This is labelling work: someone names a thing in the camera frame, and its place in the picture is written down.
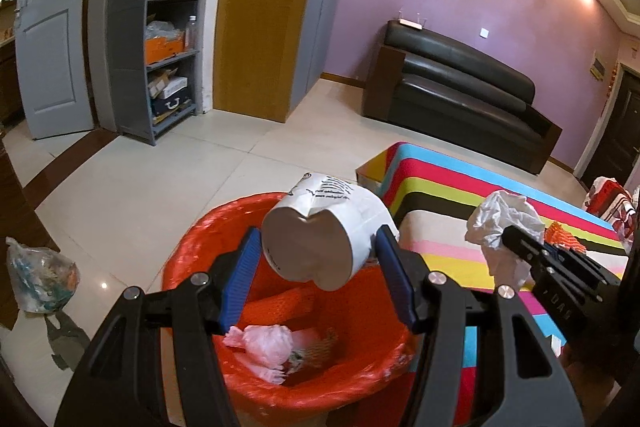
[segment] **table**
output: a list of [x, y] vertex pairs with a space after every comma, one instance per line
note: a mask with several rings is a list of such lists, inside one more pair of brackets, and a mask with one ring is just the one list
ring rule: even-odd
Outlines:
[[[626, 253], [609, 223], [544, 192], [495, 172], [428, 149], [399, 142], [356, 170], [358, 183], [376, 192], [401, 228], [402, 246], [420, 254], [429, 268], [446, 273], [461, 286], [492, 291], [480, 247], [464, 240], [466, 220], [485, 197], [508, 190], [527, 197], [546, 226], [562, 224], [587, 247], [588, 255], [617, 274], [626, 266]], [[412, 213], [420, 212], [418, 219]], [[412, 230], [419, 223], [420, 230]], [[528, 288], [520, 297], [545, 336], [559, 331]], [[475, 328], [467, 328], [457, 423], [468, 420], [477, 342]], [[356, 426], [397, 427], [414, 375], [394, 381], [358, 406]]]

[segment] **blue gripper pad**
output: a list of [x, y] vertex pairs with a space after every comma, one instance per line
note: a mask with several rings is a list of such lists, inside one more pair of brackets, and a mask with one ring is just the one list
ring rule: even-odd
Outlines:
[[383, 225], [376, 233], [376, 256], [385, 276], [386, 288], [396, 309], [396, 315], [410, 331], [417, 327], [414, 287], [404, 270], [398, 254], [400, 248], [388, 226]]
[[262, 255], [260, 230], [250, 228], [236, 251], [237, 261], [222, 290], [218, 322], [223, 331], [238, 323]]

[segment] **red plastic bag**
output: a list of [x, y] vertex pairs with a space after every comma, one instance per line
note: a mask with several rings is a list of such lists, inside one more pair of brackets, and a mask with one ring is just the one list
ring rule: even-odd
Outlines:
[[[235, 250], [247, 227], [260, 227], [283, 195], [256, 194], [210, 211], [182, 238], [164, 268], [162, 288], [175, 288], [195, 271], [209, 269], [218, 255]], [[273, 306], [287, 296], [289, 305]], [[257, 314], [263, 324], [316, 328], [321, 335], [334, 328], [338, 337], [331, 367], [295, 385], [255, 377], [222, 337], [214, 337], [234, 406], [267, 426], [302, 421], [370, 396], [405, 373], [415, 353], [414, 338], [396, 317], [379, 267], [363, 269], [343, 288], [326, 293], [312, 283], [281, 279], [261, 258], [238, 327], [251, 325], [247, 316], [253, 320]]]

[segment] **wardrobe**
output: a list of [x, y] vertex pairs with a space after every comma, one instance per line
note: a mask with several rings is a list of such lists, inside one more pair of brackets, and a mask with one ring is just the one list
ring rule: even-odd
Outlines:
[[214, 107], [286, 121], [322, 74], [338, 0], [219, 0]]

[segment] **black stripe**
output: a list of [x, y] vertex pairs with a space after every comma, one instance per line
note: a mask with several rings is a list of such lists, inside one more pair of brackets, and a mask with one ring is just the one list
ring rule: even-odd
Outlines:
[[[439, 198], [438, 196], [432, 196], [424, 192], [409, 192], [402, 198], [402, 202], [394, 214], [394, 222], [400, 227], [404, 216], [406, 216], [412, 210], [428, 210], [435, 214], [442, 214], [443, 216], [455, 217], [456, 219], [464, 219], [465, 221], [471, 217], [473, 211], [476, 208], [470, 204], [458, 203], [457, 201], [447, 200], [446, 198]], [[600, 253], [609, 253], [611, 255], [620, 255], [626, 257], [624, 248], [610, 247], [609, 245], [603, 245], [594, 241], [588, 241], [576, 237], [576, 239], [585, 245], [587, 250]]]

